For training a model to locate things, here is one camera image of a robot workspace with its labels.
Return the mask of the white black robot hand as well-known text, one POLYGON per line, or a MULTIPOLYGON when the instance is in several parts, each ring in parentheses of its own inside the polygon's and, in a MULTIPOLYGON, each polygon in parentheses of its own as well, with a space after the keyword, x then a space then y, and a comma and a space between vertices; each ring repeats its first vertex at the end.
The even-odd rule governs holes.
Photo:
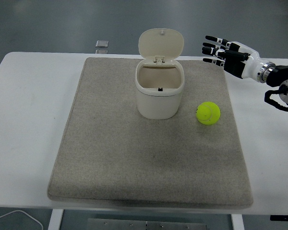
POLYGON ((237 78, 250 78, 264 83, 264 71, 270 66, 270 62, 262 59, 254 49, 224 38, 207 35, 208 43, 203 43, 202 53, 210 56, 203 59, 204 62, 215 64, 237 78))

